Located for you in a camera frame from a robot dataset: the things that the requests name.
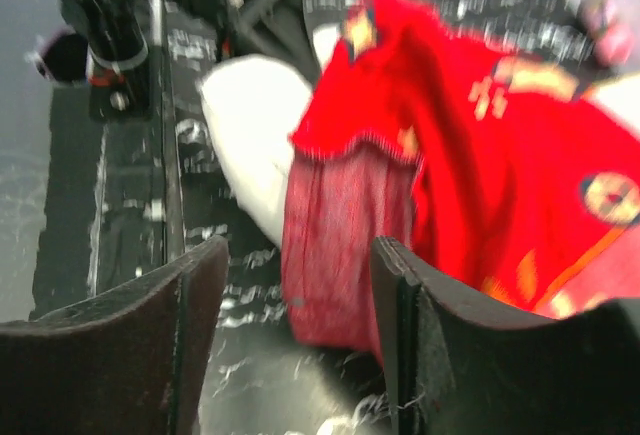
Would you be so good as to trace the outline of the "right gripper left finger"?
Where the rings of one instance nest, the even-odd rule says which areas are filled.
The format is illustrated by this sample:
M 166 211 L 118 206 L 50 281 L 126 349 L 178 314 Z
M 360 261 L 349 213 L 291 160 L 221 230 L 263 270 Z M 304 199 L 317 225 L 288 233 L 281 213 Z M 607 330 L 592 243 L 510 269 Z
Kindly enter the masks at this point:
M 228 274 L 214 236 L 171 263 L 1 327 L 5 434 L 190 434 Z

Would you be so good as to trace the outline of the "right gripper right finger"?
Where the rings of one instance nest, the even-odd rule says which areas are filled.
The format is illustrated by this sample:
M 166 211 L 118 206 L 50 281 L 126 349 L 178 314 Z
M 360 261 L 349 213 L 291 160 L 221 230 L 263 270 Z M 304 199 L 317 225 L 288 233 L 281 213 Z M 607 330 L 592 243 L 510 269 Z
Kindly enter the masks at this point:
M 396 434 L 635 434 L 639 303 L 564 320 L 516 309 L 372 244 L 371 279 Z

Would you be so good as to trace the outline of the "red patterned pillowcase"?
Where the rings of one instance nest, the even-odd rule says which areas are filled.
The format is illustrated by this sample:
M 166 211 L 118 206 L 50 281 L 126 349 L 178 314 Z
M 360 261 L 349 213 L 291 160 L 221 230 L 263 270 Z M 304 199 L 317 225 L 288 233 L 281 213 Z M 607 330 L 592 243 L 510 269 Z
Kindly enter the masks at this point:
M 564 69 L 361 0 L 291 135 L 281 284 L 296 339 L 378 353 L 369 272 L 393 237 L 561 318 L 639 293 L 639 139 Z

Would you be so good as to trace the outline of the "white pillow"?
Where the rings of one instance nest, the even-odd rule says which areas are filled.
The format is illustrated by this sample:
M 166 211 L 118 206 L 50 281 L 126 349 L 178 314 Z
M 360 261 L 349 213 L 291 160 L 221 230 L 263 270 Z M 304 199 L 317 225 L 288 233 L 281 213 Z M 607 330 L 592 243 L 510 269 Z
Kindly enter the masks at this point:
M 200 88 L 212 145 L 237 204 L 276 246 L 294 159 L 289 135 L 316 87 L 287 62 L 245 55 L 217 65 Z

